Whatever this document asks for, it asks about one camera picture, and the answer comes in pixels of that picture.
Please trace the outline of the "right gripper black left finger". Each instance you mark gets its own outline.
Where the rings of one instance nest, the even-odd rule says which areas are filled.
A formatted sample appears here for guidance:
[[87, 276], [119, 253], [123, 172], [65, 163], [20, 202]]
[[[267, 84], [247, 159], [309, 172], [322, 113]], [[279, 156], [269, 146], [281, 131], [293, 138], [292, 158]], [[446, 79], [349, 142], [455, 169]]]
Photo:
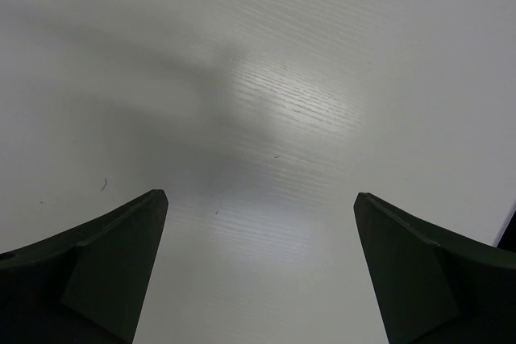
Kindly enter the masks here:
[[1, 255], [3, 343], [131, 343], [168, 212], [153, 189]]

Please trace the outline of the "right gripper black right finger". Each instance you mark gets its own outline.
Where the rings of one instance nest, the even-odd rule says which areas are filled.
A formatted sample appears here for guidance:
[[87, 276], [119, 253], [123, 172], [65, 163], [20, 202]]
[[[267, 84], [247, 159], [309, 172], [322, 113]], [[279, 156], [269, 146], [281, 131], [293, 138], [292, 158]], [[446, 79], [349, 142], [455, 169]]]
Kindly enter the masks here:
[[513, 343], [515, 221], [493, 247], [371, 193], [354, 213], [391, 343]]

